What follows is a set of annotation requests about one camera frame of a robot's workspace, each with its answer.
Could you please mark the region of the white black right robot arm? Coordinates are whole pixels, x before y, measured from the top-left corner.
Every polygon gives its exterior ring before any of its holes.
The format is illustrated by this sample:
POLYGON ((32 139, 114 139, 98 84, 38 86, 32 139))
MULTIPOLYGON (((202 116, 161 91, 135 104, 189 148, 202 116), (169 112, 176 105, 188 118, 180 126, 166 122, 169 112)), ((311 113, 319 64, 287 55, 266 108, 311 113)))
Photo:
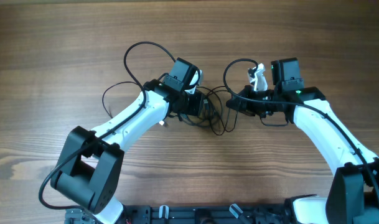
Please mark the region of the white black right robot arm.
POLYGON ((297 58, 271 62, 272 89, 257 63, 248 70, 249 85, 226 106, 265 119, 284 113, 312 141, 334 176, 327 197, 303 195, 285 201, 283 223, 379 223, 379 157, 367 149, 332 111, 324 94, 304 86, 297 58))

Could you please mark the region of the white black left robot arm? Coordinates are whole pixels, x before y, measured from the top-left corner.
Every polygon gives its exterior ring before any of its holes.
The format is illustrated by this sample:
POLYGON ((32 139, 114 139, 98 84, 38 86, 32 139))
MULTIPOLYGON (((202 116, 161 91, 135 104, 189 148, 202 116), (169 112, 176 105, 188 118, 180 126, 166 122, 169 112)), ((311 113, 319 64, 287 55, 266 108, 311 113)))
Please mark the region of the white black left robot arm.
POLYGON ((74 128, 48 178, 53 189, 74 201, 66 211, 81 211, 92 223, 118 223, 124 205, 115 191, 125 153, 171 113, 198 113, 202 99, 195 89, 202 78, 200 69, 177 58, 169 73, 141 85, 136 100, 108 122, 91 130, 74 128))

